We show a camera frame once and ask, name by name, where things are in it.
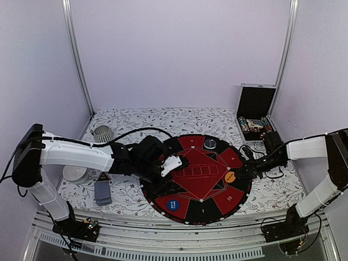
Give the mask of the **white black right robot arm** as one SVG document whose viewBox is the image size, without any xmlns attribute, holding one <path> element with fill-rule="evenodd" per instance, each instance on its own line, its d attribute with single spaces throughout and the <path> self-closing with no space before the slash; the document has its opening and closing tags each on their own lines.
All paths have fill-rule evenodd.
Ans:
<svg viewBox="0 0 348 261">
<path fill-rule="evenodd" d="M 287 210 L 279 230 L 285 237 L 293 237 L 305 230 L 308 218 L 320 208 L 327 207 L 347 189 L 347 129 L 318 134 L 290 141 L 282 141 L 277 132 L 262 138 L 266 155 L 249 159 L 235 175 L 253 179 L 263 173 L 293 161 L 302 171 L 319 171 L 322 181 L 302 200 Z"/>
</svg>

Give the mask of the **blue small blind button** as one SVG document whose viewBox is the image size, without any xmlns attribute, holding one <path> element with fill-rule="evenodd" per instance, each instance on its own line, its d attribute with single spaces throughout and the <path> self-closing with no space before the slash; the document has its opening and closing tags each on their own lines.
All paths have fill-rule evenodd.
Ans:
<svg viewBox="0 0 348 261">
<path fill-rule="evenodd" d="M 177 200 L 169 200 L 166 204 L 167 210 L 176 212 L 180 208 L 180 203 Z"/>
</svg>

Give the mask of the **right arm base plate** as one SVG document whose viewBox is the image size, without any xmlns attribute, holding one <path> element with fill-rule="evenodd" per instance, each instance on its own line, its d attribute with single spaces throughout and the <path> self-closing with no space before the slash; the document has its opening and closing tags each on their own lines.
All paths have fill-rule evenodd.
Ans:
<svg viewBox="0 0 348 261">
<path fill-rule="evenodd" d="M 309 232 L 308 225 L 305 222 L 301 221 L 293 225 L 270 217 L 262 221 L 260 229 L 267 243 L 298 237 Z"/>
</svg>

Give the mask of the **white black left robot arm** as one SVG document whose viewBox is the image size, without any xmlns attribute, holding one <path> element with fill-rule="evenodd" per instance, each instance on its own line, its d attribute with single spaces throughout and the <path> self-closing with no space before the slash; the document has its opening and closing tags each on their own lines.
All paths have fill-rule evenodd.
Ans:
<svg viewBox="0 0 348 261">
<path fill-rule="evenodd" d="M 158 196 L 174 193 L 171 172 L 189 165 L 188 160 L 169 152 L 159 139 L 148 135 L 138 144 L 124 145 L 117 139 L 106 143 L 87 143 L 45 132 L 34 124 L 12 154 L 11 178 L 26 188 L 50 213 L 54 223 L 69 236 L 77 235 L 77 221 L 71 205 L 57 193 L 43 166 L 84 167 L 110 174 L 136 175 L 154 185 Z"/>
</svg>

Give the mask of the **orange big blind button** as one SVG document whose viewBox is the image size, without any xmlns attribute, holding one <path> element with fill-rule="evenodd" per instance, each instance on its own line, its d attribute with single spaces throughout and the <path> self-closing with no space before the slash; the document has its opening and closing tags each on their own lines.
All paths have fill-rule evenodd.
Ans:
<svg viewBox="0 0 348 261">
<path fill-rule="evenodd" d="M 225 174 L 225 182 L 226 183 L 233 183 L 236 179 L 236 176 L 235 176 L 235 172 L 233 171 L 228 171 L 226 174 Z"/>
</svg>

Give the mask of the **black white dealer button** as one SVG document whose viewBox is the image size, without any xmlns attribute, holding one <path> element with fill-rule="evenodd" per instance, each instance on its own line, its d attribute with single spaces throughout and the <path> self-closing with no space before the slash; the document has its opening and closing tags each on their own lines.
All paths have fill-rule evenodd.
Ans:
<svg viewBox="0 0 348 261">
<path fill-rule="evenodd" d="M 217 146 L 217 142 L 214 139 L 206 139 L 204 141 L 204 147 L 209 150 L 215 149 Z"/>
</svg>

